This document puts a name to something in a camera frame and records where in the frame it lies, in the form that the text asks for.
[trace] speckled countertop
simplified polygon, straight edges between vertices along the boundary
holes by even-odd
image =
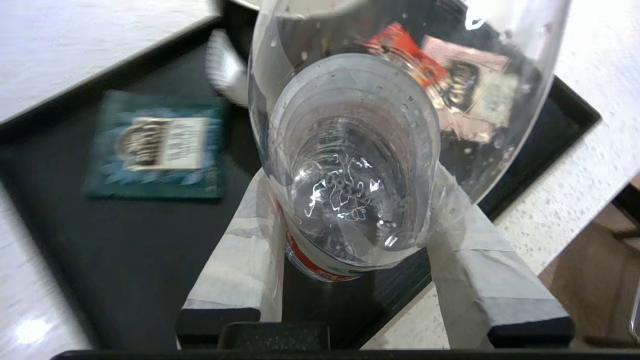
[[[206,0],[0,4],[0,119],[112,66],[215,10]],[[556,73],[603,116],[495,222],[540,272],[640,168],[640,2],[574,1]],[[90,343],[0,192],[0,357]],[[365,348],[446,348],[428,286]]]

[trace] white countertop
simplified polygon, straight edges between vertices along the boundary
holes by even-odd
[[[603,121],[495,222],[536,273],[640,168],[640,2],[610,0],[607,5],[574,1],[556,69]],[[213,11],[204,0],[3,2],[0,119]],[[89,347],[15,210],[0,195],[0,356],[44,358]],[[5,315],[15,309],[15,315]],[[51,309],[51,315],[43,315]],[[428,286],[365,347],[448,347],[435,287]]]

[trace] black tray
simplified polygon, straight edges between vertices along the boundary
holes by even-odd
[[[97,347],[175,348],[180,308],[260,167],[248,114],[236,108],[226,123],[227,189],[218,203],[90,200],[81,193],[104,92],[211,96],[204,58],[216,26],[208,20],[0,126],[4,185]],[[486,214],[495,218],[599,118],[556,79],[530,141],[483,201]],[[430,281],[424,252],[333,285],[287,262],[283,321],[322,321],[332,348],[359,347]]]

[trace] white paper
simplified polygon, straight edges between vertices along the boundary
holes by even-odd
[[[453,191],[466,197],[459,186]],[[435,216],[446,226],[427,250],[451,348],[490,347],[486,334],[495,326],[568,316],[477,206],[462,218]]]
[[[183,308],[252,307],[263,322],[282,319],[284,217],[260,169]]]

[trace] green book cover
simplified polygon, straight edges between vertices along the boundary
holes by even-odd
[[[222,98],[109,91],[93,141],[90,197],[219,199],[224,192]]]

